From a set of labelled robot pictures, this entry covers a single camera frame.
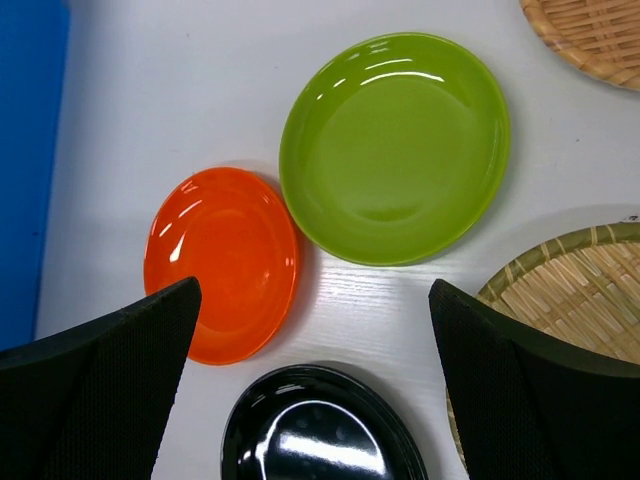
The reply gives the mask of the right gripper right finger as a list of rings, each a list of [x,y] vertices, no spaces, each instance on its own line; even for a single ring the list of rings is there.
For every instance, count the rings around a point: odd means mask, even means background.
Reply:
[[[431,319],[472,479],[636,479],[639,367],[437,280]]]

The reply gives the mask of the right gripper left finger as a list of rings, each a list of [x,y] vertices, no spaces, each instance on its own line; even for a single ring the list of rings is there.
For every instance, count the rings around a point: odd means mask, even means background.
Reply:
[[[185,278],[2,351],[2,478],[150,478],[201,298]]]

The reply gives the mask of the orange plastic plate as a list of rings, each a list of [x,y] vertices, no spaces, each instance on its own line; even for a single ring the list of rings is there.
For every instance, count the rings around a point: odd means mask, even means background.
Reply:
[[[183,181],[152,223],[144,287],[195,277],[202,300],[191,360],[245,360],[285,323],[301,270],[298,235],[280,195],[247,170],[215,167]]]

